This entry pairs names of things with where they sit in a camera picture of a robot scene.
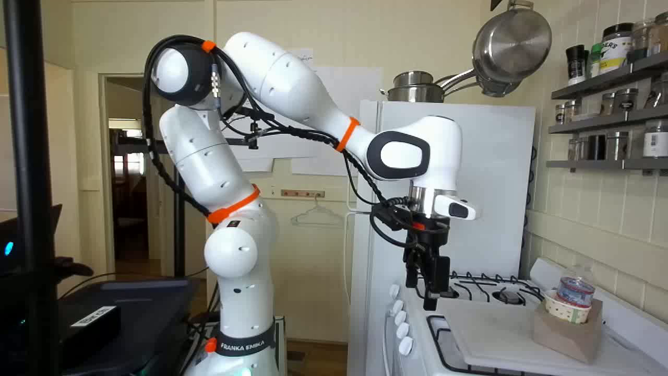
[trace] stove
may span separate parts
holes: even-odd
[[[392,303],[385,314],[385,374],[668,374],[668,360],[663,352],[668,348],[668,325],[601,288],[596,296],[603,300],[606,329],[599,355],[592,366],[533,342],[533,311],[542,305],[544,292],[558,286],[561,269],[538,260],[531,275],[533,280],[453,274],[451,288],[438,296],[434,311],[422,309],[422,286],[401,288],[395,285],[391,288]],[[477,327],[474,335],[462,337],[462,329],[451,327],[462,318],[481,319],[470,322]],[[504,342],[499,337],[504,333],[510,333],[513,340]],[[467,337],[483,337],[485,348],[491,352],[474,348]]]

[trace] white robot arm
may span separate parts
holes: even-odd
[[[282,340],[274,329],[270,274],[275,220],[219,131],[219,119],[238,111],[242,100],[315,128],[373,180],[412,180],[403,208],[385,201],[373,205],[373,213],[392,230],[410,230],[403,244],[407,285],[415,285],[422,271],[429,292],[447,291],[449,260],[438,254],[438,246],[447,241],[449,220],[477,218],[456,195],[462,134],[453,119],[425,117],[372,134],[334,104],[308,64],[253,34],[237,34],[224,53],[193,37],[162,42],[147,75],[162,97],[178,103],[162,117],[162,134],[193,198],[217,226],[204,260],[219,280],[219,335],[214,350],[194,360],[188,374],[284,374],[275,366],[275,344]]]

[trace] white refrigerator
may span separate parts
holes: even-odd
[[[462,128],[457,193],[479,208],[477,222],[451,222],[441,254],[457,274],[519,275],[529,203],[535,109],[433,103],[364,103],[367,129],[395,129],[426,114],[449,117]],[[405,196],[410,182],[380,182],[385,196]],[[403,249],[388,244],[356,216],[352,269],[348,376],[383,374],[383,327],[391,286],[405,281]]]

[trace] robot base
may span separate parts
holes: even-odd
[[[286,319],[275,318],[275,347],[247,358],[224,358],[199,348],[187,376],[288,376]]]

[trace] stove knob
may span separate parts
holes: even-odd
[[[412,350],[413,350],[413,339],[412,337],[403,337],[401,342],[399,342],[399,352],[407,358]]]
[[[396,339],[403,339],[412,333],[412,325],[407,322],[401,322],[396,327]]]
[[[395,315],[395,325],[401,325],[405,322],[405,311],[399,311],[396,315]]]
[[[391,296],[392,296],[392,299],[399,299],[399,292],[401,292],[401,286],[399,286],[399,285],[392,285],[392,286],[391,286]]]
[[[403,309],[403,300],[395,300],[391,315],[395,318]]]

